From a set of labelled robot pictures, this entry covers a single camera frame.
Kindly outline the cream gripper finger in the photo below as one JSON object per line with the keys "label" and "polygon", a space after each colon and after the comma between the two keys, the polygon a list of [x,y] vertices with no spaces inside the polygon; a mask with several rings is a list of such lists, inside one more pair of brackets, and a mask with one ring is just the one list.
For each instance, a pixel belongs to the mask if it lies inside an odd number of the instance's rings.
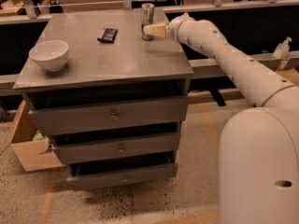
{"label": "cream gripper finger", "polygon": [[152,35],[157,37],[168,36],[168,26],[164,22],[145,25],[143,27],[144,35]]}

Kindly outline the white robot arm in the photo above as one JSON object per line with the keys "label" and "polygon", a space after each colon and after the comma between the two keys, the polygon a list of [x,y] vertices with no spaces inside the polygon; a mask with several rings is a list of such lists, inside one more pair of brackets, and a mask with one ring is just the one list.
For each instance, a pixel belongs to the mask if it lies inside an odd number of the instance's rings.
{"label": "white robot arm", "polygon": [[146,25],[216,61],[250,103],[224,126],[218,149],[219,224],[299,224],[299,87],[188,14]]}

